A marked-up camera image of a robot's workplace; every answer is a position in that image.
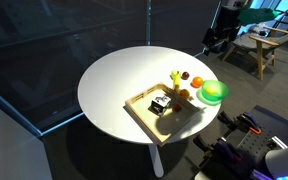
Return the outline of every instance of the floor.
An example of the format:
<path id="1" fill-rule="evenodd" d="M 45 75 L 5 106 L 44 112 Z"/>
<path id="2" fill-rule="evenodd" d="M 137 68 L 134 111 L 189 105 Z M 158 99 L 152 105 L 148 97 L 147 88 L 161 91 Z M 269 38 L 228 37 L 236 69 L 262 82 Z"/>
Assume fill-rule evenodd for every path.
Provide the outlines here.
<path id="1" fill-rule="evenodd" d="M 264 71 L 263 81 L 256 78 L 252 57 L 233 54 L 221 62 L 222 57 L 222 53 L 197 57 L 230 89 L 220 111 L 235 117 L 259 105 L 288 120 L 288 44 L 276 51 L 276 65 Z M 212 144 L 226 131 L 227 127 L 214 119 L 200 135 Z M 85 117 L 45 135 L 42 140 L 54 180 L 191 180 L 203 161 L 203 151 L 195 146 L 193 138 L 159 148 L 165 172 L 162 178 L 154 174 L 146 145 L 107 136 Z"/>

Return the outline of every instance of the table top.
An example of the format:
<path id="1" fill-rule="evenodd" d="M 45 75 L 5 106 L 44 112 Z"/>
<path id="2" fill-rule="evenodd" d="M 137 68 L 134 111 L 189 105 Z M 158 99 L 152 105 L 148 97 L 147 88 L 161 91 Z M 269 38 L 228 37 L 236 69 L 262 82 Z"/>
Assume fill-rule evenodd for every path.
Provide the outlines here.
<path id="1" fill-rule="evenodd" d="M 173 87 L 173 70 L 190 73 L 181 80 L 180 89 L 187 89 L 190 102 L 200 108 L 198 119 L 191 120 L 168 142 L 182 140 L 205 128 L 217 115 L 220 104 L 209 106 L 196 97 L 198 89 L 190 83 L 195 76 L 217 80 L 215 74 L 195 57 L 178 50 L 137 46 L 110 53 L 94 62 L 78 85 L 78 101 L 85 116 L 97 128 L 112 137 L 133 143 L 151 144 L 152 140 L 128 114 L 125 101 L 162 82 Z"/>

